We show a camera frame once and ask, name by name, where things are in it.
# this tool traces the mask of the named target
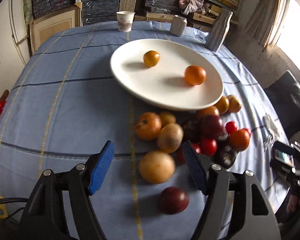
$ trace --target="striped tablecloth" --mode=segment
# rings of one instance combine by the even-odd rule
[[[169,33],[170,24],[134,22],[132,31],[119,33],[116,22],[99,23],[57,33],[31,57],[12,89],[0,120],[0,195],[29,197],[38,177],[49,168],[68,171],[89,155],[98,153],[107,140],[115,144],[113,160],[102,188],[91,197],[107,239],[188,240],[201,216],[205,198],[191,182],[185,164],[178,165],[166,183],[150,185],[136,170],[141,155],[155,149],[155,142],[137,139],[133,124],[143,112],[159,112],[128,94],[114,80],[109,66],[112,53],[129,41],[157,38],[178,42],[197,51],[218,70],[224,94],[243,103],[238,114],[222,116],[252,130],[250,146],[241,152],[231,171],[254,171],[276,211],[287,193],[269,167],[269,131],[263,116],[269,114],[283,132],[263,89],[224,46],[218,53],[207,50],[207,33],[186,28],[185,35]],[[189,113],[175,113],[177,122]],[[288,143],[282,135],[281,141]],[[157,195],[168,186],[188,192],[190,203],[177,215],[160,214]],[[77,237],[69,197],[64,193],[66,216]],[[229,225],[232,195],[220,236]],[[9,212],[22,206],[9,204]]]

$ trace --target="silver can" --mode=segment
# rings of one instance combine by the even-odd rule
[[[188,21],[186,18],[175,15],[172,19],[170,32],[176,36],[182,36],[186,29],[187,22]]]

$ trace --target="tomato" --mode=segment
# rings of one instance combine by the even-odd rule
[[[241,130],[245,130],[249,134],[249,138],[251,138],[251,130],[249,128],[242,128]]]
[[[237,131],[237,129],[238,129],[238,126],[234,121],[227,122],[226,130],[227,130],[228,134],[233,133],[234,131]]]
[[[192,147],[194,148],[194,150],[197,152],[197,153],[201,153],[201,149],[200,149],[200,146],[199,145],[197,145],[196,143],[193,143],[192,144]],[[181,161],[182,163],[185,163],[186,162],[186,160],[184,159],[184,157],[183,157],[183,150],[182,150],[182,148],[180,147],[179,148],[179,151],[178,151],[178,157],[179,157],[179,161]]]
[[[210,140],[202,138],[200,142],[201,153],[207,156],[214,155],[217,151],[217,142],[216,140]]]

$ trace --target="yellow fruit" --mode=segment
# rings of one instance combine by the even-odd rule
[[[146,181],[154,184],[168,181],[176,170],[170,154],[156,150],[148,152],[139,162],[139,172]]]
[[[161,118],[162,127],[166,126],[168,123],[176,123],[176,117],[170,112],[161,112],[159,116]]]
[[[228,111],[230,113],[237,113],[241,110],[242,103],[239,101],[238,98],[236,98],[234,95],[227,96],[229,100],[229,109]]]
[[[218,108],[220,114],[224,114],[229,109],[229,100],[227,97],[222,96],[214,106]]]
[[[154,50],[150,50],[143,55],[143,62],[147,67],[154,67],[160,59],[160,54]]]
[[[169,123],[163,127],[157,138],[157,145],[160,150],[166,153],[175,152],[182,141],[183,129],[177,123]]]

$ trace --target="black cable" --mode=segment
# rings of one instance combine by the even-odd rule
[[[13,202],[28,202],[28,199],[21,198],[21,197],[1,198],[0,199],[0,204],[7,204],[7,203],[13,203]]]
[[[5,221],[7,221],[9,218],[13,217],[15,214],[17,214],[19,211],[23,210],[24,207],[17,209],[15,212],[13,212],[12,214],[8,215],[4,220],[2,220],[2,223],[4,223]]]

